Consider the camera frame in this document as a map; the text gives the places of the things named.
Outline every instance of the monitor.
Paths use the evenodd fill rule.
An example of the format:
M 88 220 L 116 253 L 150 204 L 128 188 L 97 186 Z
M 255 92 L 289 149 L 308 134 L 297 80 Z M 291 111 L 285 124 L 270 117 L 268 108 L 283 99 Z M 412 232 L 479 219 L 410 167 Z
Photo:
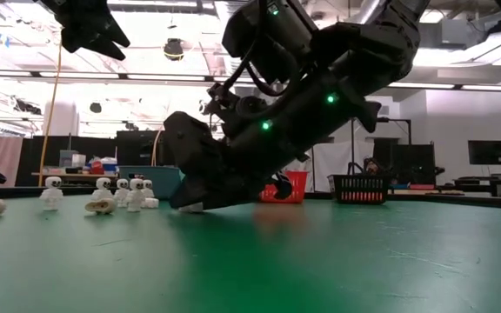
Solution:
M 470 140 L 469 164 L 501 165 L 501 140 Z

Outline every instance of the ceiling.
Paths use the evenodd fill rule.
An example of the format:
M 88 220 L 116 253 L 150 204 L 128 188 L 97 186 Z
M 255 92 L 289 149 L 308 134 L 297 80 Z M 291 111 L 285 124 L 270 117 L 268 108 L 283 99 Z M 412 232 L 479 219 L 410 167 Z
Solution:
M 87 50 L 75 54 L 63 51 L 64 72 L 137 73 L 160 75 L 228 76 L 237 60 L 231 59 L 221 46 L 224 26 L 241 1 L 203 1 L 197 13 L 192 1 L 108 0 L 114 18 L 131 41 L 122 49 L 122 62 Z M 360 0 L 302 0 L 302 4 L 319 27 L 343 21 L 357 14 Z M 423 23 L 437 23 L 447 18 L 479 18 L 498 11 L 493 1 L 434 0 L 424 13 Z M 0 70 L 55 71 L 57 68 L 60 25 L 41 5 L 30 0 L 0 0 Z M 164 56 L 168 38 L 183 39 L 184 59 L 169 61 Z M 449 51 L 421 50 L 416 65 L 434 62 L 431 53 Z M 501 67 L 471 62 L 471 66 L 416 66 L 405 81 L 460 83 L 498 83 Z M 81 131 L 91 136 L 113 136 L 123 130 L 121 121 L 145 121 L 141 128 L 155 129 L 171 112 L 184 110 L 194 117 L 208 121 L 198 113 L 201 101 L 206 101 L 205 87 L 177 86 L 175 81 L 163 86 L 150 84 L 107 84 L 105 82 L 64 83 L 58 93 L 74 95 L 83 122 L 96 120 L 111 123 L 83 123 Z M 0 79 L 0 117 L 29 116 L 16 112 L 14 98 L 44 109 L 50 99 L 52 85 L 47 81 Z M 381 94 L 391 96 L 388 90 Z M 91 113 L 93 102 L 102 104 L 103 112 Z M 6 121 L 4 128 L 23 133 L 38 133 L 41 122 Z

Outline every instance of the wall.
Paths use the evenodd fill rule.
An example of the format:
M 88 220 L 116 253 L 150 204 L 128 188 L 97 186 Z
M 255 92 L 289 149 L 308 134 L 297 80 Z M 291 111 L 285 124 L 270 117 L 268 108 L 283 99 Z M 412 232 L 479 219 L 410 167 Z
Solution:
M 367 97 L 369 101 L 376 101 L 383 106 L 389 107 L 389 114 L 385 117 L 400 118 L 399 103 L 395 103 L 391 97 Z M 395 123 L 379 123 L 376 131 L 372 134 L 364 130 L 359 122 L 355 123 L 355 139 L 360 141 L 370 141 L 369 138 L 385 137 L 385 138 L 400 138 L 407 141 L 407 124 L 401 123 L 397 126 Z M 336 130 L 334 136 L 335 143 L 343 143 L 351 140 L 351 123 L 347 123 L 339 130 Z
M 434 142 L 436 165 L 446 169 L 438 184 L 501 173 L 500 165 L 470 165 L 467 145 L 501 140 L 501 93 L 426 90 L 403 101 L 401 113 L 412 119 L 414 143 Z

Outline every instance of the green table surface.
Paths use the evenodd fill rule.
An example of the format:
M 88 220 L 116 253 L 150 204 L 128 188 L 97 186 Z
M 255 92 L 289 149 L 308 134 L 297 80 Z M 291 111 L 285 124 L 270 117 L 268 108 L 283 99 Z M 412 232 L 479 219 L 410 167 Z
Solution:
M 265 235 L 254 204 L 93 216 L 87 201 L 8 201 L 0 313 L 501 312 L 501 209 L 305 201 L 286 207 L 304 228 Z

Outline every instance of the red basket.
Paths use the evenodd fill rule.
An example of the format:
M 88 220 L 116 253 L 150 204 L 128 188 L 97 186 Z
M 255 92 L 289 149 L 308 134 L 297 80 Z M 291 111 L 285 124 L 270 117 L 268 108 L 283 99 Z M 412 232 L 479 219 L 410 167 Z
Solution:
M 304 199 L 304 188 L 306 187 L 306 177 L 308 174 L 305 171 L 286 171 L 285 175 L 287 175 L 293 187 L 291 195 L 284 200 L 278 200 L 274 197 L 277 191 L 276 186 L 269 184 L 260 193 L 260 201 L 264 203 L 301 203 Z

